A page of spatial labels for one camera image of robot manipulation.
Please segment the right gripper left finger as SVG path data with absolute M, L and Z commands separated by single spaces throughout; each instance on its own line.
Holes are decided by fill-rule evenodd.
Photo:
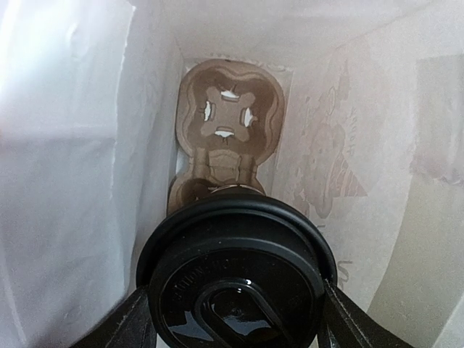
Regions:
M 137 288 L 74 348 L 155 348 L 157 332 L 149 311 L 148 287 Z

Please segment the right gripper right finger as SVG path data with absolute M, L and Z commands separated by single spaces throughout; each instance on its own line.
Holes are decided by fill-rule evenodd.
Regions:
M 375 322 L 342 290 L 324 281 L 323 315 L 318 329 L 319 347 L 412 348 Z

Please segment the black plastic cup lid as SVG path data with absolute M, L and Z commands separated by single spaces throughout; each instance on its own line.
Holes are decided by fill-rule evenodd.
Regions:
M 165 218 L 141 252 L 136 285 L 170 347 L 308 347 L 336 276 L 327 241 L 303 214 L 238 194 Z

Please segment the paper takeout bag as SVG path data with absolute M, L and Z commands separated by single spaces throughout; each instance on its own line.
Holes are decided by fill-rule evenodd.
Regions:
M 461 1 L 3 1 L 1 345 L 68 347 L 133 289 L 187 166 L 181 78 L 212 58 L 283 87 L 257 177 L 339 287 L 414 347 L 461 347 Z

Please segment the brown cardboard cup carrier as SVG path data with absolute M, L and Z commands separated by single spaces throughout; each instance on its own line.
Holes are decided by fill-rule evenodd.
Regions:
M 168 213 L 222 187 L 264 193 L 257 169 L 278 147 L 285 106 L 280 83 L 261 67 L 210 59 L 191 68 L 180 84 L 175 117 L 188 166 L 173 181 Z

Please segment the black white paper cup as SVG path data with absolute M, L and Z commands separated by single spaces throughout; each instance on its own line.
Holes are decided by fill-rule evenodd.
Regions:
M 264 196 L 261 190 L 243 184 L 228 184 L 210 191 L 210 196 Z

